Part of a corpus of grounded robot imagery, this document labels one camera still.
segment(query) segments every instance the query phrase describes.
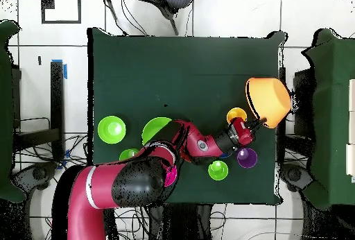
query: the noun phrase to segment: table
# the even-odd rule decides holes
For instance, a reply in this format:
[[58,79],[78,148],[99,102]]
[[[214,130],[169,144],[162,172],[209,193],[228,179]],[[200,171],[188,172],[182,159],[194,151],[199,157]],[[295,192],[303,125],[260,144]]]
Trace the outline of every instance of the table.
[[355,205],[355,184],[346,174],[349,141],[349,80],[355,78],[355,40],[336,37],[330,29],[316,33],[317,40],[303,53],[314,68],[313,94],[315,149],[311,173],[315,182],[304,195],[326,209],[330,205]]
[[[97,164],[118,160],[127,148],[141,148],[141,131],[155,117],[190,119],[204,135],[224,128],[231,108],[241,107],[253,118],[245,82],[278,77],[278,48],[286,36],[279,31],[268,38],[124,37],[93,28],[88,37]],[[126,136],[118,144],[104,143],[97,133],[99,121],[109,115],[126,124]],[[275,130],[261,128],[251,148],[258,153],[257,165],[247,170],[233,156],[224,159],[229,174],[218,182],[209,177],[207,166],[185,162],[166,202],[279,203],[274,194]]]

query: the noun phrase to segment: dark green table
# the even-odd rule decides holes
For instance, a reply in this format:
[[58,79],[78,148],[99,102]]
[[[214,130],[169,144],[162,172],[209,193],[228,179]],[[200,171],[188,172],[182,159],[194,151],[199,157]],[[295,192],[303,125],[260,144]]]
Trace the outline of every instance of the dark green table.
[[[117,37],[93,28],[94,163],[118,160],[127,148],[141,148],[141,131],[155,117],[190,119],[208,135],[227,125],[234,107],[252,113],[245,97],[251,77],[278,77],[283,32],[266,38]],[[121,117],[127,133],[109,145],[97,133],[99,121]],[[234,156],[229,175],[212,180],[207,166],[182,166],[169,203],[254,203],[274,205],[275,130],[261,128],[251,145],[259,156],[252,169]]]
[[304,194],[319,209],[355,205],[355,183],[346,174],[349,80],[355,78],[355,40],[322,29],[303,54],[309,58],[317,81],[313,95],[315,150],[311,163],[315,181]]

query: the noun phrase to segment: black cable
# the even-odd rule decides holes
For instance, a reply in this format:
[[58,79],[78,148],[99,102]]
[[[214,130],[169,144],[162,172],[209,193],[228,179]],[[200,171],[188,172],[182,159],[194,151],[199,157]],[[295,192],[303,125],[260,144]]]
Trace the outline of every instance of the black cable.
[[121,0],[121,8],[122,8],[122,12],[123,12],[123,15],[125,16],[125,18],[130,22],[130,24],[132,26],[134,26],[139,32],[143,33],[143,35],[145,36],[146,34],[144,34],[144,32],[140,29],[140,28],[137,28],[128,18],[127,16],[125,15],[125,11],[123,9],[123,0]]
[[190,10],[190,12],[189,12],[189,16],[187,17],[185,37],[186,37],[186,34],[187,34],[187,25],[189,24],[189,20],[190,20],[190,14],[191,14],[191,11],[192,11],[192,10]]
[[[125,5],[125,9],[130,13],[130,10],[128,9],[127,5],[125,4],[125,0],[123,0],[123,4]],[[130,13],[130,16],[134,19],[134,21],[138,24],[138,26],[140,26],[141,29],[144,31],[144,35],[148,36],[146,30],[144,30],[144,28],[139,24],[139,22],[136,21],[136,19],[133,17],[133,15],[131,13]]]
[[289,155],[292,155],[294,158],[295,158],[295,160],[300,160],[300,159],[304,159],[304,157],[300,157],[300,158],[298,158],[298,157],[296,157],[294,154],[292,154],[292,153],[290,153],[289,151],[285,151],[286,153],[288,153]]
[[111,7],[109,7],[109,6],[106,4],[105,0],[103,0],[103,4],[104,4],[107,8],[110,9],[110,11],[111,11],[111,13],[112,13],[112,16],[114,17],[114,23],[115,23],[116,26],[122,31],[123,35],[124,35],[124,36],[126,36],[126,35],[129,36],[129,34],[126,33],[126,32],[117,24],[117,17],[115,18],[115,14],[114,14],[113,9],[111,9]]
[[49,230],[47,232],[46,238],[44,240],[51,240],[51,236],[49,237],[49,233],[52,231],[52,223],[50,222],[49,218],[44,218],[44,221],[49,226]]
[[219,213],[219,214],[223,215],[223,224],[221,226],[217,227],[217,228],[211,229],[211,231],[214,231],[214,230],[222,228],[225,225],[225,223],[227,222],[227,218],[225,217],[224,213],[215,211],[215,212],[211,213],[211,216],[212,216],[212,214],[215,214],[215,213]]

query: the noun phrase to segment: cable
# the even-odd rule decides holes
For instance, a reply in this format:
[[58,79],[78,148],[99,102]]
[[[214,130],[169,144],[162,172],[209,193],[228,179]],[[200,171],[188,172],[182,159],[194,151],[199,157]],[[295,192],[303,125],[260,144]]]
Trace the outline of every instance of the cable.
[[121,0],[121,8],[122,8],[123,15],[124,15],[125,18],[130,22],[130,24],[131,24],[132,26],[134,26],[139,32],[143,33],[143,35],[146,35],[146,34],[144,34],[144,32],[143,32],[141,29],[137,28],[137,27],[127,18],[127,16],[125,15],[125,11],[124,11],[124,9],[123,9],[123,0]]
[[189,23],[189,19],[190,19],[190,14],[191,14],[191,11],[192,11],[192,10],[190,10],[190,12],[189,12],[189,16],[187,17],[185,37],[186,37],[186,34],[187,34],[187,25],[188,25],[188,23]]
[[283,233],[283,232],[262,232],[262,233],[258,233],[252,237],[250,237],[248,240],[251,240],[259,235],[263,235],[263,234],[280,234],[280,235],[295,235],[295,236],[300,236],[300,237],[308,237],[308,238],[317,238],[317,239],[338,239],[338,237],[315,237],[315,236],[307,236],[307,235],[303,235],[303,234],[293,234],[293,233]]
[[212,214],[215,214],[215,213],[219,213],[219,214],[223,215],[223,224],[217,228],[211,229],[211,231],[221,229],[225,225],[225,223],[227,222],[227,218],[225,217],[224,213],[215,211],[215,212],[211,213],[211,216],[212,216]]
[[294,154],[290,153],[289,151],[285,151],[285,153],[288,153],[289,155],[292,155],[295,159],[294,160],[300,160],[300,159],[304,159],[304,157],[298,158],[296,157]]
[[113,10],[113,7],[112,7],[112,3],[110,3],[111,6],[108,6],[108,5],[105,3],[105,0],[103,0],[103,4],[105,4],[105,6],[110,9],[110,11],[111,11],[111,13],[112,13],[112,16],[114,17],[114,22],[115,22],[116,26],[122,31],[123,35],[124,35],[124,36],[126,36],[126,35],[129,36],[129,34],[127,34],[127,33],[119,26],[119,24],[117,23],[117,20],[118,20],[118,19],[117,19],[116,14],[114,13],[114,10]]
[[52,223],[50,222],[50,220],[49,220],[49,218],[44,218],[44,221],[46,222],[46,224],[49,226],[49,230],[48,230],[48,232],[47,232],[47,235],[46,235],[46,237],[44,238],[44,240],[52,240],[52,236],[51,236],[51,234],[49,234],[49,233],[51,233],[51,231],[52,231]]
[[[123,0],[123,4],[125,5],[125,9],[130,13],[130,10],[128,9],[127,5],[125,4],[125,0]],[[130,13],[130,16],[134,19],[134,21],[138,24],[138,26],[140,26],[141,29],[144,31],[144,35],[148,36],[146,30],[144,30],[144,28],[139,24],[139,22],[136,21],[136,19],[133,17],[133,15],[131,13]]]

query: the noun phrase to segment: green cup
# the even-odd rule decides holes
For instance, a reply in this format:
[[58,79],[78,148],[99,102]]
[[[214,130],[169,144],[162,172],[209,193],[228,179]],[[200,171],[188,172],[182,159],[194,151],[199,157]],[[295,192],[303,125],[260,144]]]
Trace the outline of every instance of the green cup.
[[105,117],[98,123],[98,136],[108,144],[119,143],[125,137],[125,124],[118,117]]
[[126,160],[128,158],[134,157],[138,153],[138,149],[136,148],[129,148],[119,155],[119,160]]
[[228,175],[228,166],[225,162],[215,160],[212,164],[209,165],[208,174],[212,179],[216,181],[223,180]]
[[152,137],[157,134],[171,119],[166,117],[157,117],[151,119],[143,128],[141,139],[143,145],[146,144]]

